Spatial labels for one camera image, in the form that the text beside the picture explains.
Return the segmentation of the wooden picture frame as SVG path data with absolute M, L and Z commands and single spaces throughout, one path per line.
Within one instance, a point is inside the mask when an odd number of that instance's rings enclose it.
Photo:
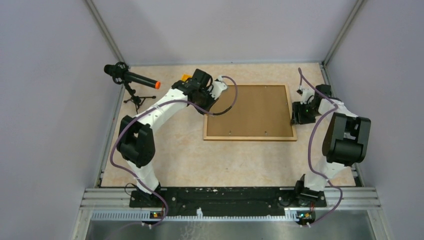
M 291 125 L 292 101 L 286 83 L 242 83 L 221 94 L 203 124 L 205 141 L 295 142 L 295 126 Z

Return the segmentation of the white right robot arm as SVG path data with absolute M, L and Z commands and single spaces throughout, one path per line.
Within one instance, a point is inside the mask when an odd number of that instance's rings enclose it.
M 318 124 L 329 119 L 321 148 L 324 158 L 296 182 L 293 192 L 294 202 L 307 206 L 322 200 L 330 179 L 365 159 L 372 122 L 352 113 L 333 97 L 330 85 L 320 84 L 315 89 L 301 86 L 297 93 L 301 100 L 292 103 L 291 125 Z

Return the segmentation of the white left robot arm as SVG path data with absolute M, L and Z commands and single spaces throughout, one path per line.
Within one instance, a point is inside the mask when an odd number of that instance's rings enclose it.
M 147 110 L 133 117 L 127 115 L 120 123 L 116 149 L 128 162 L 142 191 L 141 200 L 149 207 L 160 202 L 160 193 L 156 189 L 157 179 L 153 158 L 156 153 L 155 133 L 173 115 L 190 104 L 199 107 L 204 114 L 217 102 L 220 95 L 228 89 L 221 77 L 213 79 L 203 70 L 196 69 L 192 76 L 176 81 L 167 93 Z

